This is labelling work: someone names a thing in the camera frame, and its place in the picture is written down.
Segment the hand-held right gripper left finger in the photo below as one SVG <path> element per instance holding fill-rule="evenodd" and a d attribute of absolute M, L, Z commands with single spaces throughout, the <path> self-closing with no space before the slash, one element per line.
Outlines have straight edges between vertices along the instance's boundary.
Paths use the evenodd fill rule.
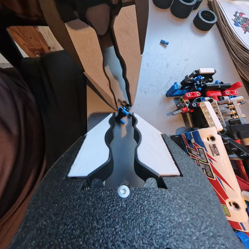
<path fill-rule="evenodd" d="M 110 144 L 114 138 L 115 114 L 110 113 L 83 137 L 83 143 L 72 163 L 67 178 L 107 180 L 114 169 Z"/>

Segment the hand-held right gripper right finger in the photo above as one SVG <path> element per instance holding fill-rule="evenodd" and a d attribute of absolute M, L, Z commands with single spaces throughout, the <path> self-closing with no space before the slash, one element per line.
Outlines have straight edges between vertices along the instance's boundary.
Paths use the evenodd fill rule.
<path fill-rule="evenodd" d="M 162 133 L 138 114 L 132 113 L 134 140 L 134 170 L 145 182 L 154 178 L 163 183 L 163 177 L 178 177 L 180 171 L 163 140 Z"/>

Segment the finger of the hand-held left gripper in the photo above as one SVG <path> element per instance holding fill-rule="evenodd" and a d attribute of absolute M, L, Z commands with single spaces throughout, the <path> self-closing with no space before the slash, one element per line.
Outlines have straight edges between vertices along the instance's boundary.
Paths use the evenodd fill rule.
<path fill-rule="evenodd" d="M 123 70 L 128 101 L 133 106 L 142 62 L 135 5 L 122 7 L 114 16 L 112 35 L 116 54 Z"/>
<path fill-rule="evenodd" d="M 104 101 L 117 110 L 96 31 L 79 19 L 67 22 L 65 26 L 84 68 L 84 74 Z"/>

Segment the black angled brick beam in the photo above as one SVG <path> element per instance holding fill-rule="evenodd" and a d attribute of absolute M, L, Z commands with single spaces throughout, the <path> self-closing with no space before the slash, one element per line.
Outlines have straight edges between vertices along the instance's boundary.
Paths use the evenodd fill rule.
<path fill-rule="evenodd" d="M 131 117 L 129 117 L 129 116 L 123 115 L 123 113 L 122 113 L 122 110 L 123 110 L 123 109 L 125 109 L 126 111 L 129 112 L 131 108 L 132 108 L 132 106 L 131 106 L 130 104 L 126 104 L 126 106 L 120 106 L 120 107 L 118 108 L 117 115 L 115 116 L 116 122 L 117 122 L 117 123 L 120 123 L 120 119 L 123 119 L 124 117 L 131 118 L 132 115 L 131 115 Z"/>

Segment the brick model race car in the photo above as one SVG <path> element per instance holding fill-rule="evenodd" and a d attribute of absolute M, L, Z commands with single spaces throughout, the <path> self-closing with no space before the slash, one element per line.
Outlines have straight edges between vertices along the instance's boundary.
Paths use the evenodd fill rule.
<path fill-rule="evenodd" d="M 175 82 L 167 97 L 179 97 L 172 115 L 187 114 L 189 132 L 172 135 L 213 186 L 225 216 L 243 246 L 248 248 L 249 126 L 241 106 L 240 81 L 213 80 L 214 68 L 199 68 Z"/>

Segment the grey desk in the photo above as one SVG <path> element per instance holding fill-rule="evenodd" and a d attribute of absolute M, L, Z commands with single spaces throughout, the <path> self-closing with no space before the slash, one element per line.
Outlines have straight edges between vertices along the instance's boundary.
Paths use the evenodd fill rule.
<path fill-rule="evenodd" d="M 203 1 L 198 10 L 208 9 Z M 149 18 L 141 70 L 135 102 L 131 112 L 167 135 L 177 135 L 188 131 L 191 126 L 187 115 L 177 114 L 177 98 L 166 97 L 166 91 L 174 82 L 180 83 L 184 77 L 199 68 L 213 67 L 216 74 L 214 81 L 234 84 L 242 81 L 239 93 L 248 101 L 248 86 L 241 79 L 216 25 L 210 31 L 198 30 L 193 19 L 198 10 L 188 18 L 173 16 L 170 9 L 159 9 L 149 1 Z M 160 40 L 169 42 L 168 46 Z M 116 99 L 128 100 L 122 68 L 114 47 L 106 48 L 104 66 L 110 79 Z M 110 108 L 89 86 L 87 86 L 88 130 L 102 121 L 114 110 Z M 114 170 L 105 181 L 106 188 L 115 188 L 122 183 L 132 187 L 143 187 L 144 181 L 134 171 L 134 149 L 137 145 L 133 138 L 134 130 L 131 119 L 125 117 L 125 124 L 115 125 L 114 139 L 111 142 Z"/>

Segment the wooden cabinet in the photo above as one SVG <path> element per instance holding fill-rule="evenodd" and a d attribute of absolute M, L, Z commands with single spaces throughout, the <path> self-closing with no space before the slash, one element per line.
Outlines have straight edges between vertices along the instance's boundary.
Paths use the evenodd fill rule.
<path fill-rule="evenodd" d="M 48 26 L 11 26 L 7 31 L 31 58 L 64 50 Z"/>

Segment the person's black trousers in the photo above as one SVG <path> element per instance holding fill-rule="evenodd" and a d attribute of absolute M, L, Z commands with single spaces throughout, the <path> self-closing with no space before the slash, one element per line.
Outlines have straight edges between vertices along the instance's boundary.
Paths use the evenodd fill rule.
<path fill-rule="evenodd" d="M 65 50 L 23 58 L 20 72 L 42 115 L 48 170 L 87 133 L 86 76 Z"/>

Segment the open instruction booklet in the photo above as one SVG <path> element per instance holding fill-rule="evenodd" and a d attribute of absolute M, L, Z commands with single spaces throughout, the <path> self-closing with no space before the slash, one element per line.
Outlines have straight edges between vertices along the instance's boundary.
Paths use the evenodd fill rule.
<path fill-rule="evenodd" d="M 249 82 L 248 1 L 209 0 L 217 26 L 239 75 Z"/>

